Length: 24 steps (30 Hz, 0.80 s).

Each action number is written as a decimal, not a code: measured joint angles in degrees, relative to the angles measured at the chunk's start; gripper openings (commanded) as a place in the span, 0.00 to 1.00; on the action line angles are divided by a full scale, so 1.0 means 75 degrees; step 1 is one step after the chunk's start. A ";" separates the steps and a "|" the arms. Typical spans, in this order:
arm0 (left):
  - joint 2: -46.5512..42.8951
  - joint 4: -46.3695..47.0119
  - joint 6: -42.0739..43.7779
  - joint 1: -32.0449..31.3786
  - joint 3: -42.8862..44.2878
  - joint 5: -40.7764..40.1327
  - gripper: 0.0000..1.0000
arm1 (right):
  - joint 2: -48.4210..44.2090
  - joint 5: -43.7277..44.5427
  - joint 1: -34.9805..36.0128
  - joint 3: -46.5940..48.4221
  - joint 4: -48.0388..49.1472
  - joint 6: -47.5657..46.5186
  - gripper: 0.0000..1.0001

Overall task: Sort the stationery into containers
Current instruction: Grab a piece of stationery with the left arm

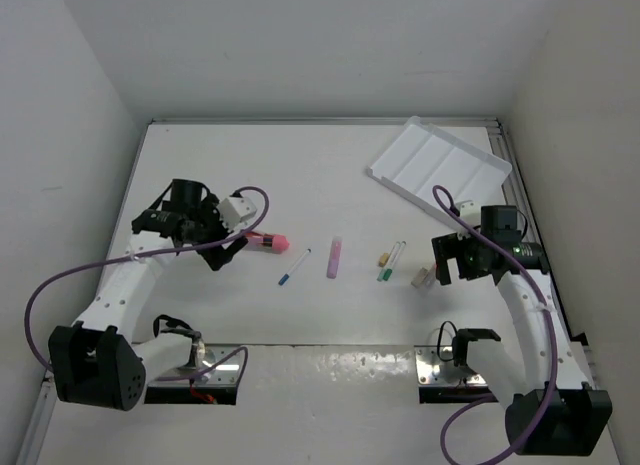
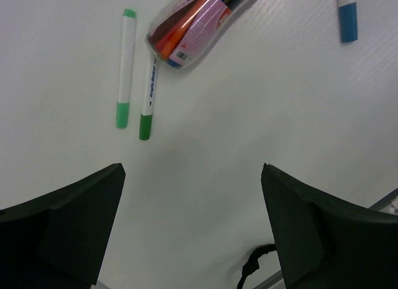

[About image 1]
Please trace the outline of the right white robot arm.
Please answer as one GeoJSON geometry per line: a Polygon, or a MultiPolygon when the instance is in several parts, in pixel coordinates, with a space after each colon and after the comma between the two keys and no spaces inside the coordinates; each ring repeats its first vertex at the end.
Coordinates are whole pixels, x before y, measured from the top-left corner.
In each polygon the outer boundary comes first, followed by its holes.
{"type": "Polygon", "coordinates": [[[451,344],[454,367],[480,375],[505,410],[509,450],[521,456],[588,456],[612,415],[609,394],[581,370],[552,298],[546,254],[518,227],[514,206],[483,206],[479,224],[432,239],[436,279],[489,277],[511,316],[521,359],[488,328],[459,328],[451,344]]]}

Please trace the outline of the pink capped clear tube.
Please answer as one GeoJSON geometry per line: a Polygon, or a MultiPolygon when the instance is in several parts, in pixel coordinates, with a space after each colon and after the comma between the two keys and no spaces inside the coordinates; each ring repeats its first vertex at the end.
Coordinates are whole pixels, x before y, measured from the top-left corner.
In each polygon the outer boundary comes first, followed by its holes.
{"type": "Polygon", "coordinates": [[[246,238],[251,248],[269,253],[281,254],[290,247],[288,239],[281,234],[249,233],[246,238]]]}

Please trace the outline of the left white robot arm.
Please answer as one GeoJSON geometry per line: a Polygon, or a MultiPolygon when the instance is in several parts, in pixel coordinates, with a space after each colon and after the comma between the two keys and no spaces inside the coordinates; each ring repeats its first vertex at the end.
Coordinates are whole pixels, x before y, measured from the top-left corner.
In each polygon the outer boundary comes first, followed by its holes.
{"type": "Polygon", "coordinates": [[[149,383],[171,371],[194,380],[206,355],[202,335],[185,322],[157,318],[151,339],[134,343],[139,317],[172,261],[195,248],[214,271],[247,243],[234,231],[257,212],[240,192],[220,199],[200,182],[175,179],[133,219],[119,263],[94,301],[70,326],[58,326],[48,348],[58,398],[128,411],[149,383]]]}

